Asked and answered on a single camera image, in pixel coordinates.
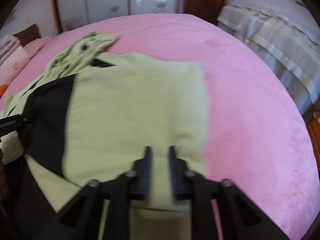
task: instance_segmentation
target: wooden drawer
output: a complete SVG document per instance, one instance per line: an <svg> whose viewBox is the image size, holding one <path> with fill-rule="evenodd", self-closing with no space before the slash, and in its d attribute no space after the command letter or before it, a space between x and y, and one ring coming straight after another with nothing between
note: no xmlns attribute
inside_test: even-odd
<svg viewBox="0 0 320 240"><path fill-rule="evenodd" d="M307 129L312 141L317 165L320 167L320 114L316 115L316 118L307 126Z"/></svg>

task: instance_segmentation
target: bolt head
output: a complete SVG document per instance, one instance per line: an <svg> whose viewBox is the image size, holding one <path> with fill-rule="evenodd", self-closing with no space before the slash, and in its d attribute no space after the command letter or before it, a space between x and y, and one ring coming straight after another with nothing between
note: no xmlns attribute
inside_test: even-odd
<svg viewBox="0 0 320 240"><path fill-rule="evenodd" d="M223 179L221 183L223 187L231 187L233 185L233 182L231 179Z"/></svg>
<svg viewBox="0 0 320 240"><path fill-rule="evenodd" d="M90 187L97 187L97 186L99 186L99 184L100 184L100 182L96 179L93 179L89 182Z"/></svg>
<svg viewBox="0 0 320 240"><path fill-rule="evenodd" d="M193 170L186 170L186 171L184 172L184 175L185 175L186 177L193 177L193 176L196 175L196 173L195 173Z"/></svg>
<svg viewBox="0 0 320 240"><path fill-rule="evenodd" d="M129 177L129 178L133 178L133 177L137 176L137 172L136 172L136 171L127 171L127 172L125 173L125 175L126 175L127 177Z"/></svg>

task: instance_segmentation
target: black strap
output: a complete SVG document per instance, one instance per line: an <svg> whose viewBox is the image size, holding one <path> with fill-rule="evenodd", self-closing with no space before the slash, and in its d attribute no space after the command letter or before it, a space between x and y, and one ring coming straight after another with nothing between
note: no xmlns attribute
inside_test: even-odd
<svg viewBox="0 0 320 240"><path fill-rule="evenodd" d="M103 62L99 59L94 59L91 63L90 63L91 66L94 66L94 67L100 67L100 68L105 68L105 67L113 67L114 65L108 63L108 62Z"/></svg>

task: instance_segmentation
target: human hand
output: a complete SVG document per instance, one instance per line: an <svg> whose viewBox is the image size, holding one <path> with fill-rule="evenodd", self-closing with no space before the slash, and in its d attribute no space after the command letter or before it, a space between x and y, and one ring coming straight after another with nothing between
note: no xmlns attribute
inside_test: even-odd
<svg viewBox="0 0 320 240"><path fill-rule="evenodd" d="M4 194L9 194L9 187L7 185L7 175L4 173L4 163L3 159L3 152L0 150L0 192Z"/></svg>

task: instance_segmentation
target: black fabric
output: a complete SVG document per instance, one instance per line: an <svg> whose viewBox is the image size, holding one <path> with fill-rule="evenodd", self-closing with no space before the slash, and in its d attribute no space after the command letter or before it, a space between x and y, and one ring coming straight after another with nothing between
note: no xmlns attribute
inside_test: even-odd
<svg viewBox="0 0 320 240"><path fill-rule="evenodd" d="M18 130L26 153L63 178L65 123L74 78L75 75L59 78L33 91L22 114L31 115L35 121Z"/></svg>
<svg viewBox="0 0 320 240"><path fill-rule="evenodd" d="M22 98L28 91L30 91L31 89L34 89L35 86L37 85L37 83L42 79L42 77L37 81L35 82L26 92L23 93L23 95L20 97ZM7 117L12 113L12 111L16 108L16 105L10 110L10 112L8 113Z"/></svg>
<svg viewBox="0 0 320 240"><path fill-rule="evenodd" d="M24 157L7 164L6 173L10 187L9 203L19 238L31 240L39 227L56 212L38 187Z"/></svg>
<svg viewBox="0 0 320 240"><path fill-rule="evenodd" d="M94 59L90 65L94 66L94 67L101 67L101 68L105 68L105 67L113 67L114 65L108 63L108 62L103 62L101 60L98 59Z"/></svg>

